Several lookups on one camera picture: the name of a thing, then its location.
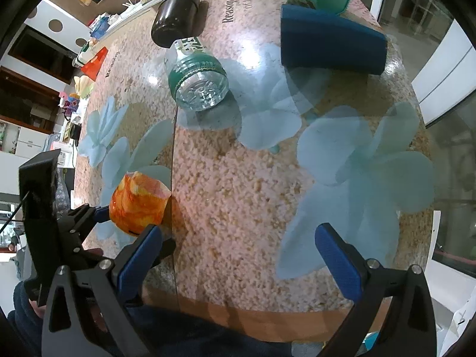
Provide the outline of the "blue cup with yellow interior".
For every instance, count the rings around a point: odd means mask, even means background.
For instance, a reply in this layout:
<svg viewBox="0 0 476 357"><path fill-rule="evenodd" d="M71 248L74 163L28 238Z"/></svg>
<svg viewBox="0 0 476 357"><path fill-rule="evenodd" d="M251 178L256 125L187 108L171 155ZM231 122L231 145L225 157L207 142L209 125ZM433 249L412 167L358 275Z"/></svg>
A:
<svg viewBox="0 0 476 357"><path fill-rule="evenodd" d="M281 7L281 63L287 68L330 68L380 75L385 35L323 10Z"/></svg>

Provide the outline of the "orange plastic bag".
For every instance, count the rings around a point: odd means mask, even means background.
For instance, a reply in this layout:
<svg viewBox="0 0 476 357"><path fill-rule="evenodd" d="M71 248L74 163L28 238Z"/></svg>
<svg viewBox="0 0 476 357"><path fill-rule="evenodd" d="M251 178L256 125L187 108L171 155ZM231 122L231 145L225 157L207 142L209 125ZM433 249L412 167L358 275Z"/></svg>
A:
<svg viewBox="0 0 476 357"><path fill-rule="evenodd" d="M90 61L81 67L83 74L95 82L107 54L108 49L102 47Z"/></svg>

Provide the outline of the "clear bottle with green label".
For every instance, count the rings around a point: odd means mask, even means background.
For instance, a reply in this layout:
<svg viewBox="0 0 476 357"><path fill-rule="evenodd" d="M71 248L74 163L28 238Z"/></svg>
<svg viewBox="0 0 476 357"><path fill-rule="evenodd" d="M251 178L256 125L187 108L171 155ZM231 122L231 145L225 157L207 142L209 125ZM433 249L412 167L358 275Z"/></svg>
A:
<svg viewBox="0 0 476 357"><path fill-rule="evenodd" d="M209 110L228 94L225 69L198 37L175 40L164 65L172 98L184 110Z"/></svg>

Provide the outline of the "black cylindrical tumbler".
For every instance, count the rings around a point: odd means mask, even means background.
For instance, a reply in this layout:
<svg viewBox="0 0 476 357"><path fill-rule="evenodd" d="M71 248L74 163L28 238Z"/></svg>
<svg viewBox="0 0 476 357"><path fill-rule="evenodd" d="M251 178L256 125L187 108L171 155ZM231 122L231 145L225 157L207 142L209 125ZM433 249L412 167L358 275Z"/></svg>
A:
<svg viewBox="0 0 476 357"><path fill-rule="evenodd" d="M200 0L162 0L151 29L153 42L170 48L175 40L193 35Z"/></svg>

